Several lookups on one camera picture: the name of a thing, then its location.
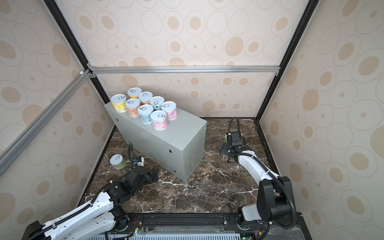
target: black edge trim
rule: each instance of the black edge trim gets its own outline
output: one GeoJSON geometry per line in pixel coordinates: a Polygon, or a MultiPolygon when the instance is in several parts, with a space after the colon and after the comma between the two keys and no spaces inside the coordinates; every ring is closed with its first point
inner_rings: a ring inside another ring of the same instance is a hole
{"type": "Polygon", "coordinates": [[[109,138],[108,138],[108,140],[107,140],[107,142],[106,142],[106,144],[105,144],[105,146],[104,146],[103,151],[101,152],[101,155],[100,155],[100,157],[99,157],[99,160],[97,161],[96,166],[95,166],[94,169],[93,169],[93,172],[92,172],[92,174],[91,174],[91,177],[90,177],[90,179],[88,180],[87,186],[85,187],[85,189],[84,189],[84,191],[83,191],[83,195],[81,196],[80,202],[79,202],[79,204],[77,205],[78,207],[79,207],[80,205],[82,205],[82,202],[84,201],[85,196],[86,196],[86,194],[87,194],[89,188],[91,187],[91,184],[92,184],[92,182],[93,182],[93,179],[94,179],[95,176],[96,176],[97,170],[99,169],[99,166],[100,166],[100,164],[101,164],[101,161],[102,161],[103,158],[104,158],[104,154],[105,154],[105,152],[107,151],[107,148],[108,148],[108,146],[109,146],[109,144],[110,144],[110,142],[111,142],[111,140],[112,140],[112,137],[113,137],[113,134],[115,133],[115,130],[116,130],[116,125],[113,126],[113,129],[112,129],[112,131],[111,131],[111,134],[110,134],[110,136],[109,136],[109,138]]]}
{"type": "MultiPolygon", "coordinates": [[[[83,66],[84,69],[89,69],[87,63],[88,59],[85,56],[84,52],[82,51],[79,43],[77,42],[75,36],[72,33],[72,30],[70,29],[68,23],[66,22],[63,14],[61,13],[59,7],[57,6],[55,1],[52,0],[44,0],[45,4],[47,5],[49,11],[51,12],[53,18],[55,19],[57,25],[59,26],[61,32],[67,39],[69,45],[71,46],[72,50],[76,54],[77,58],[79,59],[81,65],[83,66]]],[[[109,97],[104,91],[103,86],[100,84],[99,80],[97,77],[91,78],[91,81],[93,85],[95,86],[97,92],[103,99],[104,103],[109,102],[109,97]]]]}
{"type": "Polygon", "coordinates": [[[253,120],[253,122],[255,123],[255,127],[256,127],[257,133],[259,134],[260,141],[263,144],[263,149],[264,149],[264,152],[265,152],[265,157],[268,160],[269,166],[270,166],[272,171],[274,171],[275,173],[279,174],[279,171],[277,170],[277,166],[276,166],[275,160],[273,159],[273,156],[272,156],[271,151],[269,149],[268,143],[266,142],[266,139],[265,139],[263,130],[262,130],[261,126],[260,126],[260,123],[259,123],[259,121],[257,121],[256,118],[253,120]]]}
{"type": "Polygon", "coordinates": [[[287,51],[284,54],[284,57],[280,63],[280,71],[272,80],[271,86],[268,89],[268,92],[263,100],[263,103],[260,107],[259,112],[257,113],[256,119],[257,121],[260,121],[261,117],[263,116],[263,113],[265,112],[265,109],[267,108],[269,101],[271,100],[273,93],[275,92],[275,89],[277,85],[280,82],[280,79],[285,71],[285,69],[288,66],[288,63],[290,59],[292,58],[293,52],[295,51],[301,36],[303,35],[305,28],[308,25],[309,20],[311,19],[311,16],[316,9],[316,6],[318,4],[319,0],[310,0],[307,4],[307,7],[304,10],[304,13],[300,19],[299,24],[297,25],[297,28],[295,30],[295,33],[293,34],[293,37],[291,39],[291,42],[288,45],[287,51]]]}

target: can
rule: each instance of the can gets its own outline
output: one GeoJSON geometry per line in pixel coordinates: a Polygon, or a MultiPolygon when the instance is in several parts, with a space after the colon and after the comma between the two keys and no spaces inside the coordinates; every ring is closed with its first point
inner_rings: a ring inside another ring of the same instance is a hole
{"type": "Polygon", "coordinates": [[[149,100],[149,104],[152,105],[153,109],[154,110],[161,110],[161,104],[164,103],[164,98],[163,97],[160,97],[160,96],[155,96],[155,97],[152,97],[150,100],[149,100]]]}
{"type": "Polygon", "coordinates": [[[149,104],[141,105],[137,109],[140,120],[144,124],[151,124],[151,113],[153,112],[153,107],[149,104]]]}
{"type": "Polygon", "coordinates": [[[141,88],[131,88],[127,91],[127,94],[129,98],[138,98],[141,92],[141,88]]]}
{"type": "Polygon", "coordinates": [[[149,104],[149,100],[153,97],[151,92],[142,92],[139,94],[139,100],[142,104],[149,104]]]}
{"type": "Polygon", "coordinates": [[[126,164],[121,154],[113,155],[109,162],[115,169],[122,169],[126,164]]]}
{"type": "Polygon", "coordinates": [[[167,113],[168,121],[172,121],[177,118],[176,103],[172,101],[166,101],[161,104],[161,110],[167,113]]]}
{"type": "Polygon", "coordinates": [[[168,127],[167,113],[163,110],[157,110],[151,113],[151,121],[153,127],[158,130],[164,130],[168,127]]]}
{"type": "Polygon", "coordinates": [[[127,108],[129,115],[133,118],[137,118],[139,116],[137,109],[140,105],[141,102],[137,98],[131,98],[125,102],[125,107],[127,108]]]}
{"type": "Polygon", "coordinates": [[[127,97],[124,94],[116,94],[111,97],[111,103],[114,106],[116,112],[123,113],[127,111],[127,108],[125,107],[126,100],[127,97]]]}

